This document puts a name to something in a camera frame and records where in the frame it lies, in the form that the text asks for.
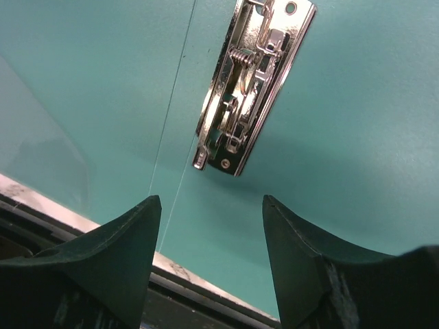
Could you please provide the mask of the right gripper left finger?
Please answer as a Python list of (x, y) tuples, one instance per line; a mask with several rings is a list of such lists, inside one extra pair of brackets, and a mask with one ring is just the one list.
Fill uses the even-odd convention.
[(2, 328), (139, 328), (161, 201), (37, 255), (1, 261)]

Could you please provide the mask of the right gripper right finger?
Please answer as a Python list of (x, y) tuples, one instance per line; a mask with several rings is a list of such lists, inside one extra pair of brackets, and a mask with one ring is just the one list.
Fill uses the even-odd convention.
[(271, 195), (263, 226), (283, 328), (437, 328), (438, 247), (398, 256), (349, 243)]

